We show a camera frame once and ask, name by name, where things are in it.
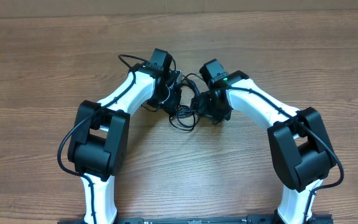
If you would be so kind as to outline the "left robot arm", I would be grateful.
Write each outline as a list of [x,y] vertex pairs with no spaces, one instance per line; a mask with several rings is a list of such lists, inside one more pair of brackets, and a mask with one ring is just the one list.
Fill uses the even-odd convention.
[[58,164],[81,178],[86,211],[78,223],[116,223],[114,179],[124,162],[131,116],[147,103],[173,115],[181,99],[173,57],[155,49],[150,60],[129,66],[124,83],[109,96],[78,107],[74,127],[58,148]]

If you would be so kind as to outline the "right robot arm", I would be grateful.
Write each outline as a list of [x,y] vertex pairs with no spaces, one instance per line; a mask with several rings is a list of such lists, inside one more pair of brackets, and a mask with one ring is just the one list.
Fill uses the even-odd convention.
[[248,215],[245,223],[332,223],[331,215],[311,211],[316,193],[329,171],[341,168],[321,115],[312,107],[299,110],[259,88],[244,72],[228,73],[216,59],[200,68],[208,90],[192,103],[212,121],[229,120],[238,110],[266,130],[276,175],[283,183],[282,199],[271,215]]

